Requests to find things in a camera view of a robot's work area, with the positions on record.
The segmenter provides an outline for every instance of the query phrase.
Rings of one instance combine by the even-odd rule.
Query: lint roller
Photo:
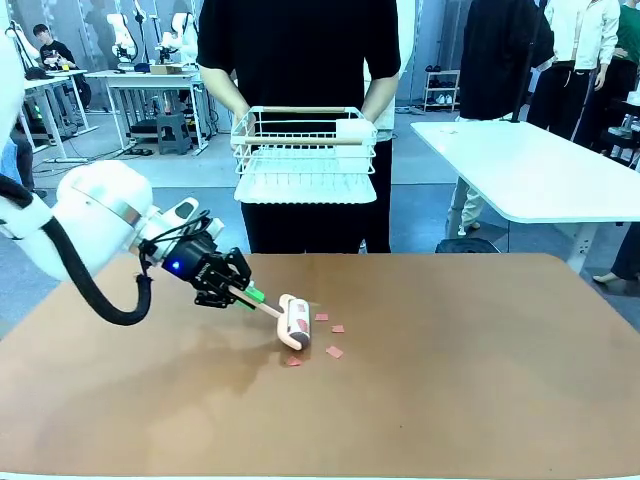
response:
[[[276,332],[282,343],[294,350],[304,350],[311,344],[311,309],[309,303],[293,295],[280,297],[279,311],[265,302],[264,293],[254,287],[244,292],[229,287],[229,292],[250,308],[257,308],[276,319]]]

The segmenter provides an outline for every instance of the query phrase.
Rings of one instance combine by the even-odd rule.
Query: white shirt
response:
[[[555,35],[556,61],[575,60],[577,70],[611,63],[618,43],[618,0],[550,0],[545,15]]]

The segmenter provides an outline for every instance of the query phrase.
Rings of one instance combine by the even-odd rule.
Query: wooden handle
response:
[[[344,107],[263,107],[264,113],[346,113]]]
[[[262,310],[267,315],[271,315],[276,320],[282,316],[282,312],[279,312],[278,310],[276,310],[275,308],[267,305],[266,303],[260,303],[260,302],[255,301],[249,295],[244,293],[242,290],[237,289],[236,287],[230,286],[229,287],[229,292],[232,295],[235,295],[236,297],[242,299],[242,301],[248,303],[249,305],[253,305],[258,310]]]
[[[318,147],[336,147],[364,145],[361,138],[311,138],[311,137],[247,137],[244,145],[309,145]]]

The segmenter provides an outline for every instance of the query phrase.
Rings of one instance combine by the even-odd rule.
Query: black clothing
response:
[[[604,86],[592,92],[587,100],[575,143],[598,153],[611,148],[600,140],[600,134],[609,127],[622,125],[624,112],[609,107],[614,99],[626,100],[629,92],[635,90],[637,71],[638,65],[632,61],[613,57]]]
[[[69,60],[71,63],[76,63],[71,50],[69,50],[64,43],[57,40],[54,40],[51,45],[43,45],[42,47],[40,47],[40,59],[42,60],[42,63],[44,63],[47,58],[53,57],[54,52],[59,53],[62,57],[64,57],[66,60]]]
[[[200,31],[198,63],[235,70],[251,106],[362,108],[364,61],[374,80],[400,69],[395,0],[205,0]],[[243,204],[242,213],[254,253],[358,253],[370,207]]]
[[[494,120],[513,111],[537,20],[532,0],[474,0],[464,31],[460,116]],[[532,66],[553,57],[553,32],[544,18]]]
[[[238,76],[251,106],[356,107],[363,64],[400,69],[395,0],[205,0],[198,63]]]
[[[242,204],[253,253],[357,254],[369,205]]]
[[[368,253],[391,253],[391,167],[393,163],[393,140],[379,142],[373,158],[375,173],[369,178],[376,191],[376,201],[369,203],[369,223],[364,236]]]
[[[611,272],[624,280],[637,280],[640,273],[640,223],[632,223],[629,227]]]
[[[571,140],[589,90],[590,70],[554,65],[542,72],[531,100],[527,121]]]

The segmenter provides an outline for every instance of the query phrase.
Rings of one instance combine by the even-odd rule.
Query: dish rack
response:
[[[374,173],[376,138],[376,128],[356,108],[253,107],[231,132],[240,175],[235,199],[373,202],[369,175]]]

